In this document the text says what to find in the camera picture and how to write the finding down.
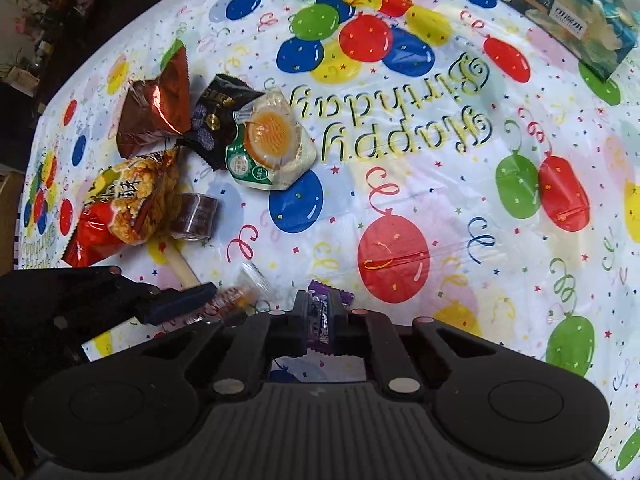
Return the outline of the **cream sausage stick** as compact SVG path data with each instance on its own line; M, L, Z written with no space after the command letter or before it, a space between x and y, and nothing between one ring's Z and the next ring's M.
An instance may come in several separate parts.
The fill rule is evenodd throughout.
M175 243L170 238L165 240L163 254L168 266L171 267L172 272L174 272L183 288L192 288L201 284L189 263L186 262L186 259L183 258L181 252L178 251Z

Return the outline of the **purple candy wrapper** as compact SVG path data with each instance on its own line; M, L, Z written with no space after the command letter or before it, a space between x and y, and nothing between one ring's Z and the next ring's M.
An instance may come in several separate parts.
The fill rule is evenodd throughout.
M307 295L307 346L323 354L333 354L336 333L346 324L355 296L317 280L309 283Z

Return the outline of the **white strawberry jelly pouch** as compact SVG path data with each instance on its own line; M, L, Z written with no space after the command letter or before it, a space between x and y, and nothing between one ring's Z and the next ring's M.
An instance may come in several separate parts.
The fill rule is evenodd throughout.
M254 263L243 263L236 283L218 290L213 300L182 320L184 325L198 321L226 320L232 315L256 309L270 295L270 285Z

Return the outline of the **red orange chips bag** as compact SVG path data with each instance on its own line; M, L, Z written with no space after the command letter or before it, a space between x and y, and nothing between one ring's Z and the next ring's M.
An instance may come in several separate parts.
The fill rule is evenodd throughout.
M152 237L179 181L178 155L170 148L132 156L101 172L89 188L62 261L88 268Z

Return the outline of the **black purple snack packet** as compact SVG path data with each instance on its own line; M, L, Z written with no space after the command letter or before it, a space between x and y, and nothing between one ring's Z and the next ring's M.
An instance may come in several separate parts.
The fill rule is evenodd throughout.
M236 136L233 113L261 96L241 79L217 74L198 98L191 127L176 145L198 154L213 170L226 169L226 148Z

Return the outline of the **small brown cake packet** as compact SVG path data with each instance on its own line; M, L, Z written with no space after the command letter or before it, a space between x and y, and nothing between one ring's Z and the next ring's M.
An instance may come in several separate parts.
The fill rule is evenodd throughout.
M177 240L209 240L214 232L218 200L200 193L176 195L168 230Z

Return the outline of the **balloon birthday tablecloth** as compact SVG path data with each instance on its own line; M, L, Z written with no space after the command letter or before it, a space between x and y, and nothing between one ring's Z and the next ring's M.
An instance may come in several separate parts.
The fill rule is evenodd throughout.
M119 162L128 84L185 48L279 88L317 158L288 191L246 188L184 153L183 192L214 196L202 282L256 266L266 310L311 281L406 324L427 315L597 386L594 460L639 474L639 55L608 80L501 0L162 0L108 40L40 117L18 263L59 266L96 176Z

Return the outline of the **brown foil snack bag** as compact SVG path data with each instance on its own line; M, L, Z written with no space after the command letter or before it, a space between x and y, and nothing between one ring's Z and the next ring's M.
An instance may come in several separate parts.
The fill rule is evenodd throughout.
M119 155L128 158L160 139L191 128L190 77L186 47L172 51L160 74L135 80L127 91L116 132Z

